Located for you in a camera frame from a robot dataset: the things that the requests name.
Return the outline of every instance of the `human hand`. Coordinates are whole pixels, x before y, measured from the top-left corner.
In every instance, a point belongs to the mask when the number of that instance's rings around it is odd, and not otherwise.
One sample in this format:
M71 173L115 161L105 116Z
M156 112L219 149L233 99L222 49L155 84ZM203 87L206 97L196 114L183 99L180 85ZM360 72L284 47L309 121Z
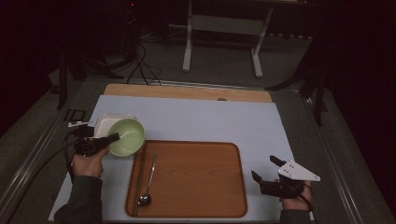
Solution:
M73 172L75 176L87 175L100 178L103 172L102 158L108 153L110 147L99 150L91 157L75 154L73 157Z
M311 189L311 181L304 181L304 190L301 193L309 203L312 202L312 189ZM300 196L294 199L279 199L282 202L282 206L284 210L288 209L297 209L297 210L305 210L310 211L310 204L304 201Z

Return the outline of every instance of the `spoon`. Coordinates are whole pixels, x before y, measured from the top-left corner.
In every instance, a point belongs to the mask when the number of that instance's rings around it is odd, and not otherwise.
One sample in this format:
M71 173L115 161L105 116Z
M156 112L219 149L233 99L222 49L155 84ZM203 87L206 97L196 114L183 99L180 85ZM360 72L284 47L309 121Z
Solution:
M145 205L151 201L151 196L149 195L149 185L151 184L152 175L154 174L156 162L157 162L157 154L155 154L154 158L152 159L151 174L149 175L148 188L146 190L146 193L144 193L142 196L139 197L139 201L137 202L138 205Z

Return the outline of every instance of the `wooden tray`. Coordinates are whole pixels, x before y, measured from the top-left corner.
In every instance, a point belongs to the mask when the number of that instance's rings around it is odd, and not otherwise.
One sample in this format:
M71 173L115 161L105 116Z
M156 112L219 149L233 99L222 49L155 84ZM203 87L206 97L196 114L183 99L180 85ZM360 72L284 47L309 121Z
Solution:
M146 192L153 156L151 202ZM131 217L242 217L248 210L239 149L232 143L147 141L135 155L126 213Z

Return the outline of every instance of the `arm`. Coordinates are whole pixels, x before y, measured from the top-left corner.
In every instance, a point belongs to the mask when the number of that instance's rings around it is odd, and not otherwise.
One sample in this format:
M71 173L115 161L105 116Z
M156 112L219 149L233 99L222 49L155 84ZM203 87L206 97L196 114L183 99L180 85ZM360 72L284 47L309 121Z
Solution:
M304 191L302 195L311 203L312 192L311 182L305 181ZM282 202L283 210L280 213L279 224L311 224L311 218L309 216L309 206L301 198L295 199L280 199Z
M102 158L108 148L100 150L92 157L75 155L73 171L76 175L67 204L54 216L56 223L102 223Z

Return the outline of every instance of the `bowl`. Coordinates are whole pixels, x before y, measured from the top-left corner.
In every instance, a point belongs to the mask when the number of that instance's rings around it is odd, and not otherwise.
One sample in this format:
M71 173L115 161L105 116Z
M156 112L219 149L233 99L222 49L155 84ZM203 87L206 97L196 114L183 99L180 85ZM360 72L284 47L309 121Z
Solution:
M118 133L120 140L110 144L110 152L116 156L130 156L145 145L146 134L137 119L120 119L111 126L107 135Z

